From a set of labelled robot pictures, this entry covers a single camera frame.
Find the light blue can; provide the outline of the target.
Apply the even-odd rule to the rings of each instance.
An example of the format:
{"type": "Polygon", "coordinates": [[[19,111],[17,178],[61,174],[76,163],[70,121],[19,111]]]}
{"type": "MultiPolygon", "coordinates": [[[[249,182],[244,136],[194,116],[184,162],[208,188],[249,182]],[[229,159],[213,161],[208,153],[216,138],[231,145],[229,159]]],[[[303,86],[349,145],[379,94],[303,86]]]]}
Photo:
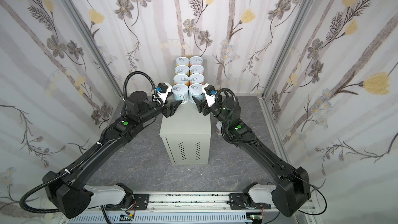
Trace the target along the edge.
{"type": "Polygon", "coordinates": [[[172,93],[175,101],[182,101],[186,104],[189,101],[189,88],[185,84],[176,84],[172,88],[172,93]]]}
{"type": "Polygon", "coordinates": [[[191,103],[195,103],[194,99],[198,99],[199,101],[204,100],[205,96],[202,87],[202,84],[192,84],[189,86],[189,100],[191,103]]]}

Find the pink label can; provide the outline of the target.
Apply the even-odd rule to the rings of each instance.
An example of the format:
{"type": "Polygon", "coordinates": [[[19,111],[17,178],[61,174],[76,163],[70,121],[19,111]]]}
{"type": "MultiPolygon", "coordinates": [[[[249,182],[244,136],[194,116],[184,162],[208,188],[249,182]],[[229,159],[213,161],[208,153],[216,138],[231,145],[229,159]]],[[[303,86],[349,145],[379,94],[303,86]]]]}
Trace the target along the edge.
{"type": "Polygon", "coordinates": [[[194,65],[203,65],[203,58],[200,56],[192,56],[190,58],[190,66],[194,66],[194,65]]]}

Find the orange label can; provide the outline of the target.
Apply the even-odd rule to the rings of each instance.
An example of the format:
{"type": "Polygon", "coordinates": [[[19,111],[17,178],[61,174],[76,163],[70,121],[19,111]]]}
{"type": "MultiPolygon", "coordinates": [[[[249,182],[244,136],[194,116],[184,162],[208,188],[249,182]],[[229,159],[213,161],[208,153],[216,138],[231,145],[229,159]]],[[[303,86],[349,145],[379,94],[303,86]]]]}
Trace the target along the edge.
{"type": "Polygon", "coordinates": [[[177,74],[173,78],[174,84],[183,84],[186,86],[190,86],[189,76],[186,74],[177,74]]]}

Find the green label can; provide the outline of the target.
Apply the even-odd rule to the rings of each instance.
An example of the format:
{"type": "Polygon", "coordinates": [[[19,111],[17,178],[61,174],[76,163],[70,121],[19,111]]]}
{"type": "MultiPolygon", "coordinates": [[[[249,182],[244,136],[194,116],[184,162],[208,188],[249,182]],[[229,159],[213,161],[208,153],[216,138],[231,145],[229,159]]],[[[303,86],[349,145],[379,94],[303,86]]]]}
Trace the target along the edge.
{"type": "Polygon", "coordinates": [[[175,67],[175,74],[185,74],[185,75],[190,75],[190,68],[186,65],[178,65],[175,67]]]}

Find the yellow label can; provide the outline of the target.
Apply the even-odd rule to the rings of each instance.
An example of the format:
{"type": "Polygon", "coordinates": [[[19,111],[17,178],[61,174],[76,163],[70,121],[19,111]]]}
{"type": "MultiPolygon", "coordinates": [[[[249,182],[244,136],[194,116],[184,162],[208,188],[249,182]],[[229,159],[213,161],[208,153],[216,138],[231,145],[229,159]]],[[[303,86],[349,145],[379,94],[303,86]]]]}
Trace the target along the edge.
{"type": "Polygon", "coordinates": [[[189,66],[190,65],[190,59],[187,57],[178,57],[175,59],[175,64],[176,66],[189,66]]]}

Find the brown label can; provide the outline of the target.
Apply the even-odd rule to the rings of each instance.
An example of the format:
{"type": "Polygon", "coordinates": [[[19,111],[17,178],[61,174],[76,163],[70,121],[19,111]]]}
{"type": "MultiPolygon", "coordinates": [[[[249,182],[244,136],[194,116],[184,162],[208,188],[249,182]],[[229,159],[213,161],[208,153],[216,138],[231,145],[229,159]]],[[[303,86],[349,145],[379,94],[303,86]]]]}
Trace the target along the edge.
{"type": "Polygon", "coordinates": [[[204,67],[202,65],[192,65],[190,66],[190,75],[201,74],[204,75],[204,67]]]}

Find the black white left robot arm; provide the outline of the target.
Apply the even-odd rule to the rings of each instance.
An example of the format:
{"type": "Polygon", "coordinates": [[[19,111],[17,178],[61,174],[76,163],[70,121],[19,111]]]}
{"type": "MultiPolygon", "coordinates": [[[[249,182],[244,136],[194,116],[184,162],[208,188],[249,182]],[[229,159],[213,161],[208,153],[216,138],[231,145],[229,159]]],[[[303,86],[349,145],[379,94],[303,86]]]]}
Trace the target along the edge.
{"type": "Polygon", "coordinates": [[[120,148],[146,128],[146,122],[162,114],[173,116],[182,100],[157,106],[144,91],[127,97],[121,116],[108,126],[97,144],[65,169],[66,176],[45,187],[49,200],[71,219],[87,208],[109,205],[112,209],[131,208],[133,191],[122,183],[109,187],[90,187],[87,181],[120,148]]]}

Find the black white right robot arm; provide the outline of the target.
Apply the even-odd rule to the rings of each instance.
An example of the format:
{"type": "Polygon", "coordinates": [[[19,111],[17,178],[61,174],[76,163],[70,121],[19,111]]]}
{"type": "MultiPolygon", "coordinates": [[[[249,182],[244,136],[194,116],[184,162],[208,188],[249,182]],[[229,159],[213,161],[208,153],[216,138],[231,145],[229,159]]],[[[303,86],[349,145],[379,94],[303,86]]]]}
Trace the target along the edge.
{"type": "Polygon", "coordinates": [[[263,144],[252,129],[240,118],[238,100],[227,97],[221,105],[212,106],[206,100],[193,98],[197,109],[204,116],[211,114],[223,126],[227,126],[224,139],[247,154],[273,179],[276,186],[270,192],[271,204],[286,217],[292,216],[311,198],[309,176],[302,167],[295,168],[263,144]]]}

